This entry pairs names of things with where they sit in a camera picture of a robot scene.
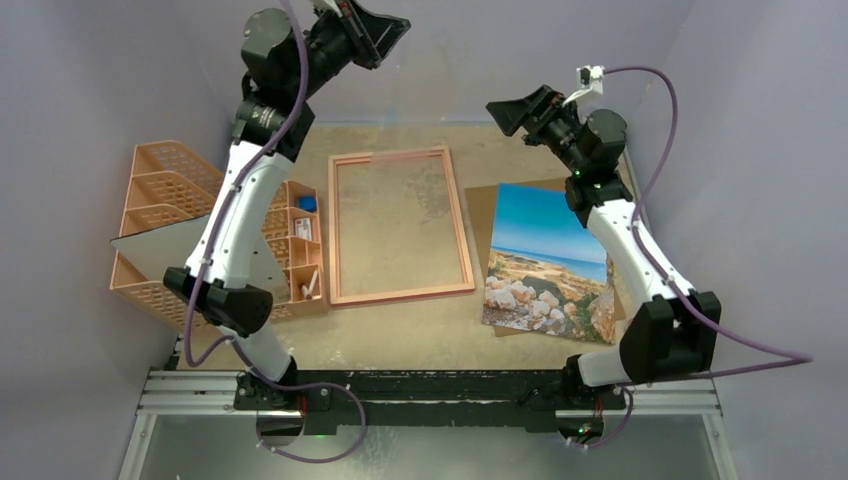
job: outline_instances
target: wooden picture frame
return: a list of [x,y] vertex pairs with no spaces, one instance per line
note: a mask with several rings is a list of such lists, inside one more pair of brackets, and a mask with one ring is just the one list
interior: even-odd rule
[[[437,285],[432,287],[413,288],[391,292],[344,295],[341,284],[341,258],[339,242],[339,181],[338,169],[347,165],[360,165],[371,163],[374,158],[378,161],[397,161],[417,159],[441,158],[442,167],[445,172],[450,212],[456,237],[456,248],[459,254],[459,267],[462,271],[462,283],[451,285]],[[438,146],[422,150],[403,150],[395,152],[366,152],[350,155],[336,155],[330,157],[329,164],[329,263],[330,263],[330,303],[334,306],[363,305],[369,303],[380,303],[397,300],[410,300],[425,297],[435,297],[457,293],[473,292],[474,271],[471,267],[471,255],[468,251],[468,242],[465,237],[465,227],[462,223],[462,211],[459,205],[459,194],[456,188],[456,179],[453,174],[450,151],[447,146]]]

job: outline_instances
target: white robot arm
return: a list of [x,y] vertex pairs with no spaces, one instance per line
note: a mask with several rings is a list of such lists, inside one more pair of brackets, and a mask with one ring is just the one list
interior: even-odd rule
[[[410,27],[406,19],[373,14],[354,0],[312,3],[318,20],[305,32],[303,61],[284,11],[267,9],[248,20],[241,51],[248,72],[242,80],[244,99],[236,113],[227,173],[199,243],[186,264],[168,268],[163,279],[190,308],[236,342],[259,372],[278,383],[286,383],[284,376],[296,365],[267,321],[273,297],[247,282],[265,213],[315,118],[305,103],[293,119],[286,116],[297,103],[301,81],[307,82],[309,97],[351,62],[375,69]],[[301,77],[307,67],[310,73]],[[283,137],[269,150],[267,144],[284,122],[291,128],[281,132]]]
[[711,292],[699,293],[662,254],[642,221],[616,167],[624,151],[627,124],[611,110],[595,110],[581,121],[577,107],[603,93],[603,67],[577,69],[578,90],[567,98],[543,85],[531,95],[490,102],[486,109],[505,135],[524,128],[525,144],[546,145],[572,175],[565,184],[569,208],[607,250],[627,291],[641,305],[619,344],[576,355],[563,369],[564,388],[574,393],[617,384],[647,383],[707,370],[716,333],[693,318],[637,245],[644,247],[707,318],[718,322],[721,305]]

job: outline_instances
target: desk organizer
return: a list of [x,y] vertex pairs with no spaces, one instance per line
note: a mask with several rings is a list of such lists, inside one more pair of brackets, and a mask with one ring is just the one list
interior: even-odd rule
[[[221,172],[180,142],[136,146],[119,236],[208,215],[223,179]],[[328,310],[320,207],[316,204],[315,211],[307,212],[289,206],[289,201],[299,204],[301,197],[317,198],[315,189],[291,180],[280,185],[262,227],[291,290],[288,302],[273,306],[271,320]],[[294,222],[299,218],[310,219],[311,240],[293,236]],[[309,285],[316,271],[312,298],[306,299],[300,286]],[[109,289],[172,328],[183,330],[186,306],[182,300],[162,285],[161,278],[145,278],[120,253],[115,254]],[[192,328],[203,331],[214,327],[197,313]]]

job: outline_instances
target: landscape photo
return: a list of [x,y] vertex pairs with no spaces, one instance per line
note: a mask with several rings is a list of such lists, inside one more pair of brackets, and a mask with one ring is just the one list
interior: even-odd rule
[[612,271],[563,192],[498,187],[483,323],[612,344]]

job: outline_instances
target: gray wall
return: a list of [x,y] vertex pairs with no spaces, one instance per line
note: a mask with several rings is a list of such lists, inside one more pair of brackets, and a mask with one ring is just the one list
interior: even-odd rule
[[0,476],[115,478],[174,340],[108,291],[132,148],[221,161],[227,116],[169,1],[6,1],[0,37]]
[[[276,2],[174,1],[217,100],[234,113],[245,21]],[[311,4],[293,3],[310,27]],[[487,102],[527,95],[542,83],[572,91],[581,65],[659,64],[694,0],[360,3],[409,18],[412,29],[383,67],[349,66],[310,100],[319,122],[490,121]],[[604,102],[630,113],[647,78],[610,89]]]
[[[663,69],[680,95],[670,165],[648,202],[659,244],[722,322],[815,355],[810,366],[717,381],[740,478],[845,478],[848,321],[848,4],[700,0]],[[631,119],[647,179],[667,94]],[[716,368],[766,359],[719,341]]]

